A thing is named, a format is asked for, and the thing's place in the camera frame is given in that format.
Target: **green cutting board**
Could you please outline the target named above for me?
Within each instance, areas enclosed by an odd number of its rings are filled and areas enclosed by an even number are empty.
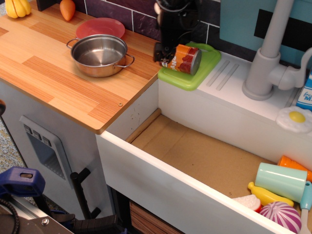
[[[202,83],[218,64],[221,59],[221,53],[215,50],[212,46],[203,43],[191,42],[186,45],[202,50],[201,61],[196,74],[192,76],[190,74],[163,67],[158,72],[158,78],[178,88],[192,91]]]

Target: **toy fried egg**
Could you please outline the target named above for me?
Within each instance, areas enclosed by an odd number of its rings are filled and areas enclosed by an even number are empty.
[[[281,109],[275,121],[280,127],[295,133],[312,131],[312,112],[297,106]]]

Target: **blue clamp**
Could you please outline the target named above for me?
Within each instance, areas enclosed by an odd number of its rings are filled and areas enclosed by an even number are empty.
[[[41,196],[45,180],[36,169],[12,167],[0,174],[0,197],[5,194],[35,197]]]

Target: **orange toy carrot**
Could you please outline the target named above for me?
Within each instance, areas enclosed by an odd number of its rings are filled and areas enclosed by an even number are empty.
[[[289,167],[289,168],[294,168],[294,169],[298,169],[298,170],[302,170],[302,171],[307,171],[308,172],[308,176],[307,176],[307,180],[308,181],[312,181],[312,172],[309,171],[307,168],[305,168],[304,166],[302,166],[301,164],[297,163],[294,160],[291,160],[289,157],[283,155],[281,157],[281,159],[279,160],[278,166],[282,166],[282,167]]]
[[[75,14],[76,5],[73,0],[62,0],[59,9],[66,21],[70,21]]]

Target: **purple toy onion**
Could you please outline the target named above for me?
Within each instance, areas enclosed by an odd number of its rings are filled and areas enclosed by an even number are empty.
[[[272,202],[264,206],[260,214],[294,233],[300,232],[300,215],[294,207],[291,207],[285,202]]]

